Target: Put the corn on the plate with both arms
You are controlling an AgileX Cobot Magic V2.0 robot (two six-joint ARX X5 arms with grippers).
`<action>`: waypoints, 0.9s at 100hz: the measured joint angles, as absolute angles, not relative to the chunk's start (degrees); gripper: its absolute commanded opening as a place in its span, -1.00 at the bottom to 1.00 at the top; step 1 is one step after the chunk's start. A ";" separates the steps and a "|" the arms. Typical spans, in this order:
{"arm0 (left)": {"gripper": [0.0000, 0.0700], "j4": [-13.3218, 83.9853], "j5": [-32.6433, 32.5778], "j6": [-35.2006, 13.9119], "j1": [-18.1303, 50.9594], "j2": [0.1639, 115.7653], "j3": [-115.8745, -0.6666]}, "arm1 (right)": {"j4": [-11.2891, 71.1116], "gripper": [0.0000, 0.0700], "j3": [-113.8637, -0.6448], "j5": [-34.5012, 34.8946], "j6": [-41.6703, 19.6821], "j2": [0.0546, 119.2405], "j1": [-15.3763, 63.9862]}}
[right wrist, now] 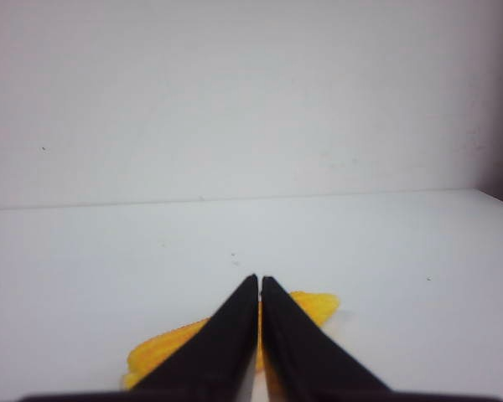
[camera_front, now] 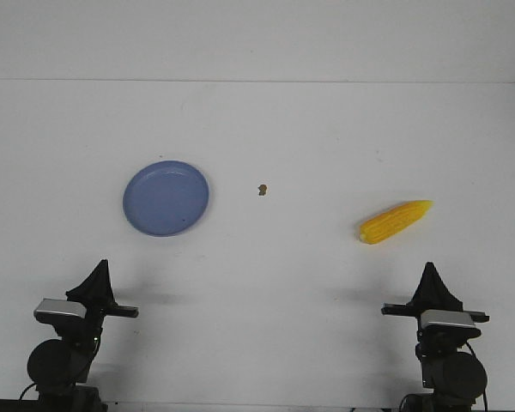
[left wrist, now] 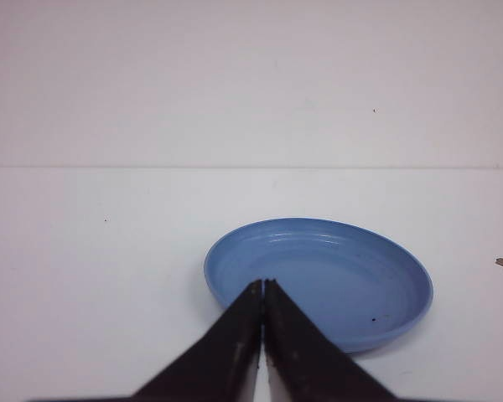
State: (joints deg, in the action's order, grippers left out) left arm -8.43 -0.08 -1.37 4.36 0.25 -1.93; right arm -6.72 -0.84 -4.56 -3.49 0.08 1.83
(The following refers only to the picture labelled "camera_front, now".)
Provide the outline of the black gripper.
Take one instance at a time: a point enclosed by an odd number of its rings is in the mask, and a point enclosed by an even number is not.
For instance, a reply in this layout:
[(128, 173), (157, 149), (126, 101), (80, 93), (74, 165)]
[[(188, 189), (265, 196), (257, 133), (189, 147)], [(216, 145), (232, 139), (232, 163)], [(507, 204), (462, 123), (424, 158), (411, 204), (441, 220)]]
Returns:
[(117, 304), (110, 279), (107, 259), (102, 259), (90, 275), (77, 287), (67, 291), (68, 301), (83, 304), (91, 318), (107, 316), (117, 318), (137, 318), (139, 309), (134, 306)]
[(489, 321), (485, 312), (463, 311), (463, 302), (448, 290), (433, 262), (425, 264), (418, 287), (406, 305), (384, 303), (380, 311), (382, 315), (410, 318), (420, 318), (425, 312), (467, 314), (473, 322)]

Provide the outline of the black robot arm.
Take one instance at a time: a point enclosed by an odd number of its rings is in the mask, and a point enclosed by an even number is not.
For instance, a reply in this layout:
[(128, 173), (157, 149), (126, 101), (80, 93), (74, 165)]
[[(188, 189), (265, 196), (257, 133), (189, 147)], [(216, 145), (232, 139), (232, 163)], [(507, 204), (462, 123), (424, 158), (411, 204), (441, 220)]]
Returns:
[(434, 263), (425, 264), (409, 302), (384, 303), (381, 313), (416, 320), (415, 356), (421, 365), (422, 387), (430, 390), (405, 395), (399, 411), (470, 411), (479, 397), (488, 410), (488, 375), (470, 340), (481, 336), (477, 325), (488, 322), (489, 316), (464, 309)]
[(38, 392), (34, 409), (107, 411), (99, 389), (86, 385), (100, 351), (104, 320), (138, 315), (138, 308), (121, 306), (115, 300), (106, 259), (63, 299), (44, 298), (33, 316), (37, 322), (50, 325), (58, 336), (40, 343), (27, 360), (27, 374)]

